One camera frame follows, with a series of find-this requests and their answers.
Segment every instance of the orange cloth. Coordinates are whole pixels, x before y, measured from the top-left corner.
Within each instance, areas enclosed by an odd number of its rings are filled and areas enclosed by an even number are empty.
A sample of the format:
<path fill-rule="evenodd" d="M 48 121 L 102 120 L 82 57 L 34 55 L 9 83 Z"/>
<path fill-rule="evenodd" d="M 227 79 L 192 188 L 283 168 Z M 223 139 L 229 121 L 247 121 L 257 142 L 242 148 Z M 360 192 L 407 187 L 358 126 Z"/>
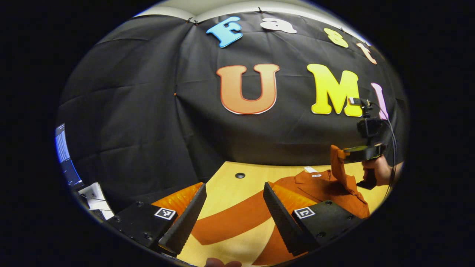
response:
<path fill-rule="evenodd" d="M 356 188 L 354 176 L 346 175 L 343 161 L 337 157 L 338 147 L 331 146 L 332 170 L 317 174 L 302 171 L 295 177 L 281 178 L 275 184 L 299 193 L 317 203 L 331 200 L 359 218 L 370 215 L 367 202 Z M 191 234 L 202 244 L 217 243 L 245 233 L 271 218 L 263 197 L 263 191 L 235 206 L 196 221 Z M 277 264 L 295 258 L 278 233 L 277 227 L 253 265 Z"/>

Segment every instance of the hand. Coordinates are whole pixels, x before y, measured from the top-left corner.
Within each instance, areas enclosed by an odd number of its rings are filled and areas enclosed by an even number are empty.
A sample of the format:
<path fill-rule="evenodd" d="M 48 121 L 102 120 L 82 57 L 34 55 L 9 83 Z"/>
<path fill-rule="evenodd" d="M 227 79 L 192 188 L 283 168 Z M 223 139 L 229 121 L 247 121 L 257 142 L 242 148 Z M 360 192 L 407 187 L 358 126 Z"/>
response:
<path fill-rule="evenodd" d="M 378 157 L 374 160 L 368 160 L 361 162 L 364 169 L 364 176 L 363 179 L 366 179 L 366 175 L 368 173 L 368 169 L 374 169 L 374 176 L 376 177 L 376 185 L 388 185 L 390 178 L 391 178 L 391 166 L 389 166 L 388 162 L 384 155 Z"/>
<path fill-rule="evenodd" d="M 204 267 L 241 267 L 242 264 L 238 261 L 230 261 L 227 264 L 224 264 L 217 258 L 209 257 L 206 260 L 206 264 Z"/>

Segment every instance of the computer monitor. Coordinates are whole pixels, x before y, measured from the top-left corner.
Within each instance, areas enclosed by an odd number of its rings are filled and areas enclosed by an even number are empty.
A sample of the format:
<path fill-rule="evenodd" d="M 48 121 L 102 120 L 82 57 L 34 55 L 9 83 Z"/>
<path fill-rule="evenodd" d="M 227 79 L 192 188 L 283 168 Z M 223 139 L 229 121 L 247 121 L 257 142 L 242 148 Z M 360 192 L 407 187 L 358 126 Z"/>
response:
<path fill-rule="evenodd" d="M 61 124 L 56 128 L 56 152 L 58 154 L 59 163 L 63 169 L 63 174 L 66 178 L 66 181 L 69 187 L 72 190 L 79 190 L 83 188 L 84 182 L 81 180 L 79 175 L 74 168 L 71 157 L 69 156 L 69 150 L 66 145 L 66 135 L 65 135 L 65 125 Z"/>

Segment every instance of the black fabric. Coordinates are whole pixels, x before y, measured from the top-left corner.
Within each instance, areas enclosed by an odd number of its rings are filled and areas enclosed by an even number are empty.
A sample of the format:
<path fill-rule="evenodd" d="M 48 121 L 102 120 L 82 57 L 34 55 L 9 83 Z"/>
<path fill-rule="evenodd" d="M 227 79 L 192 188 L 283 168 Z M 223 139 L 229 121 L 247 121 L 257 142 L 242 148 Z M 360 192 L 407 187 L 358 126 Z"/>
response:
<path fill-rule="evenodd" d="M 206 31 L 230 16 L 241 18 L 243 37 L 219 48 Z M 283 19 L 297 33 L 265 30 L 262 18 Z M 324 28 L 339 32 L 349 47 L 334 44 Z M 375 47 L 370 51 L 378 64 L 372 64 L 356 46 L 360 42 L 323 22 L 286 13 L 229 14 L 197 26 L 164 15 L 137 17 L 100 40 L 78 64 L 62 95 L 58 123 L 66 124 L 79 175 L 99 181 L 116 210 L 134 199 L 207 181 L 224 161 L 327 165 L 331 144 L 352 147 L 366 140 L 356 127 L 361 118 L 343 110 L 336 114 L 331 103 L 330 114 L 312 113 L 315 81 L 307 65 L 322 64 L 338 82 L 344 70 L 354 72 L 361 98 L 377 102 L 371 83 L 383 88 L 399 163 L 409 125 L 402 83 Z M 257 99 L 261 84 L 253 67 L 265 63 L 280 68 L 274 106 L 254 115 L 226 110 L 216 71 L 245 66 L 243 96 Z M 387 127 L 380 139 L 392 164 Z"/>

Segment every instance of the wooden table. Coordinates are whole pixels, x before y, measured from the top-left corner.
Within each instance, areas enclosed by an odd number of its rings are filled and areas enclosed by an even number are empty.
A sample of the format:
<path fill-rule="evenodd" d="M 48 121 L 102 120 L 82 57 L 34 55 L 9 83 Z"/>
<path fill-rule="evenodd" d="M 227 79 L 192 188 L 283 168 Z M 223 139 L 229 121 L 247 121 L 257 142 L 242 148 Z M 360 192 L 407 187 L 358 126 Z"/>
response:
<path fill-rule="evenodd" d="M 264 188 L 266 181 L 275 182 L 283 177 L 295 176 L 304 171 L 305 166 L 268 166 L 237 162 L 225 162 L 206 184 L 207 198 L 198 219 L 208 217 L 230 208 Z M 312 166 L 318 172 L 330 170 L 330 165 Z M 347 175 L 354 175 L 356 182 L 363 179 L 361 162 L 345 164 Z M 243 179 L 235 177 L 242 172 Z M 370 213 L 373 213 L 383 202 L 387 186 L 367 190 L 358 187 L 367 201 Z M 211 244 L 201 245 L 193 235 L 190 235 L 178 259 L 202 267 L 206 259 L 215 257 L 227 263 L 237 260 L 242 267 L 257 267 L 251 265 L 266 246 L 275 223 L 272 218 L 236 237 Z"/>

